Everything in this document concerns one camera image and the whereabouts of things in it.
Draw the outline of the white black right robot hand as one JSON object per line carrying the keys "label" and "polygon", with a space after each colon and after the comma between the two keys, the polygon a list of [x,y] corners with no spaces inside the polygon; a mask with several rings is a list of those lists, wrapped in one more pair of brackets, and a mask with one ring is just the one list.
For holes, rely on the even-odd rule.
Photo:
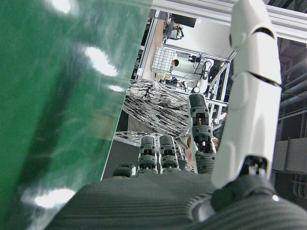
{"label": "white black right robot hand", "polygon": [[237,52],[219,149],[205,100],[188,99],[194,172],[182,171],[169,136],[141,141],[139,168],[81,188],[49,230],[304,230],[307,213],[280,198],[270,182],[281,96],[276,33],[265,4],[232,8],[230,46]]}

